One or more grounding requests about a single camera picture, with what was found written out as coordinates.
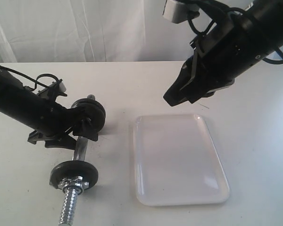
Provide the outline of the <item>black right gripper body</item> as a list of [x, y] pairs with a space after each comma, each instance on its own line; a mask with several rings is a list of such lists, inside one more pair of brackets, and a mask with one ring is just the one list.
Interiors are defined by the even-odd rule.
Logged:
[[251, 64], [251, 28], [247, 18], [231, 18], [216, 26], [206, 37], [195, 41], [195, 79], [183, 88], [208, 87], [219, 91], [233, 85], [235, 78]]

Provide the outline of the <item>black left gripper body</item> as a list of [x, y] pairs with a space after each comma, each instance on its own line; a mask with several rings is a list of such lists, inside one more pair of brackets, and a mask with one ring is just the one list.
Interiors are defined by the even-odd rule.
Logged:
[[30, 127], [34, 129], [27, 141], [36, 144], [44, 141], [46, 148], [74, 149], [76, 141], [69, 136], [72, 128], [82, 118], [82, 109], [52, 108], [28, 106]]

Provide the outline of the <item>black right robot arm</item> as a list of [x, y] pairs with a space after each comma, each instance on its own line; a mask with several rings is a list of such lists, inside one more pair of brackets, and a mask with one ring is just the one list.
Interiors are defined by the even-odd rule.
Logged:
[[248, 9], [216, 0], [168, 0], [163, 17], [186, 21], [195, 33], [193, 55], [163, 96], [170, 106], [214, 95], [259, 61], [283, 64], [283, 0], [255, 0]]

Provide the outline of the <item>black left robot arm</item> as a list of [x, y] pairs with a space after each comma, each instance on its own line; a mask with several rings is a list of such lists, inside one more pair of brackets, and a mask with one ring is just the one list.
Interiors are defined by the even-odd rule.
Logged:
[[0, 112], [33, 129], [27, 141], [46, 148], [74, 150], [75, 136], [98, 140], [106, 112], [94, 98], [82, 98], [71, 108], [56, 102], [66, 97], [61, 79], [45, 73], [33, 79], [0, 65]]

